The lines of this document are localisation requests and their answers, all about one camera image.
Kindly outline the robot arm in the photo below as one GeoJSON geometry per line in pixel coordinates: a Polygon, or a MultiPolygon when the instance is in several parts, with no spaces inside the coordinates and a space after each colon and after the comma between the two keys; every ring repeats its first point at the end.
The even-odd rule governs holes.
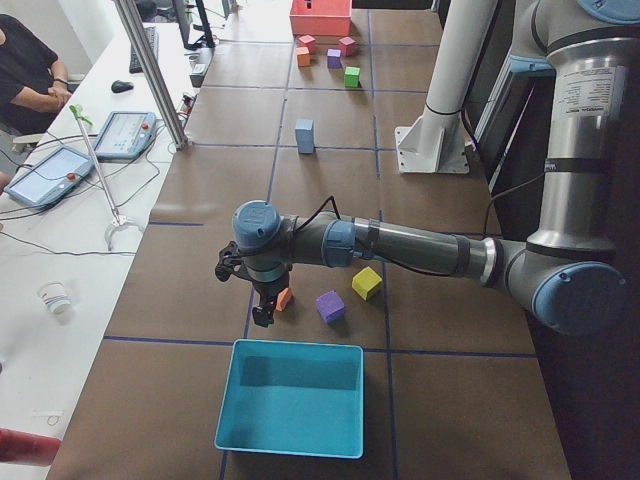
{"type": "Polygon", "coordinates": [[[235,238],[220,251],[215,273],[252,283],[256,324],[272,323],[294,264],[345,267],[356,258],[474,279],[565,335],[589,335],[620,319],[628,286],[613,264],[607,210],[616,136],[639,76],[639,5],[520,1],[509,57],[513,72],[551,74],[555,84],[540,199],[517,205],[504,191],[490,203],[505,237],[474,240],[341,216],[333,199],[307,218],[247,202],[233,215],[235,238]]]}

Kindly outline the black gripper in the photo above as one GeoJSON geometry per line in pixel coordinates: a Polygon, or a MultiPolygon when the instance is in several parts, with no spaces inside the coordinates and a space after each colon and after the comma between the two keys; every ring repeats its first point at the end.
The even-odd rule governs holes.
{"type": "Polygon", "coordinates": [[[278,296],[281,291],[289,287],[289,278],[280,277],[269,282],[252,282],[254,289],[259,295],[259,306],[252,308],[252,318],[254,324],[268,328],[274,323],[274,310],[278,296]]]}

